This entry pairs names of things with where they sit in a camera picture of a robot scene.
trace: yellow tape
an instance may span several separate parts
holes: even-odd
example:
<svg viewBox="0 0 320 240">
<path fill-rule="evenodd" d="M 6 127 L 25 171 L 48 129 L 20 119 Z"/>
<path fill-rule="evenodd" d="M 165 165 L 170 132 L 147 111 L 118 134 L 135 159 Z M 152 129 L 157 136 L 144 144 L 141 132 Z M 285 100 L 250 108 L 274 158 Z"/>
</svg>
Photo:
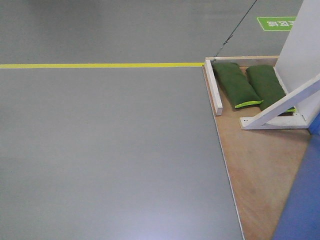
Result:
<svg viewBox="0 0 320 240">
<path fill-rule="evenodd" d="M 201 67 L 203 62 L 0 64 L 0 69 L 175 68 Z"/>
</svg>

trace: blue mat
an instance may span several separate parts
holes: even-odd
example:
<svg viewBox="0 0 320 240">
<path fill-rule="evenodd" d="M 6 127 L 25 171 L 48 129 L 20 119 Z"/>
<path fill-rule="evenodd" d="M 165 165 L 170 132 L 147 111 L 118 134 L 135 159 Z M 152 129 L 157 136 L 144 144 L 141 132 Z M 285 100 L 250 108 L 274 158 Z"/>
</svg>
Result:
<svg viewBox="0 0 320 240">
<path fill-rule="evenodd" d="M 320 240 L 320 136 L 313 135 L 273 240 Z"/>
</svg>

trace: green sandbag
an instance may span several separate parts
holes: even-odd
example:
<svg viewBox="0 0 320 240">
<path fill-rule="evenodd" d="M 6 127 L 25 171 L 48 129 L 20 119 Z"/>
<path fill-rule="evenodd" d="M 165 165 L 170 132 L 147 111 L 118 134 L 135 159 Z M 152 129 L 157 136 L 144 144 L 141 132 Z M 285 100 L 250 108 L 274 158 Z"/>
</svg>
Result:
<svg viewBox="0 0 320 240">
<path fill-rule="evenodd" d="M 286 95 L 272 66 L 251 66 L 246 69 L 246 74 L 255 92 L 263 99 L 259 106 L 262 111 Z M 294 111 L 295 108 L 292 107 L 286 113 Z"/>
<path fill-rule="evenodd" d="M 262 102 L 239 65 L 233 62 L 213 63 L 214 75 L 224 88 L 232 106 L 236 109 Z"/>
</svg>

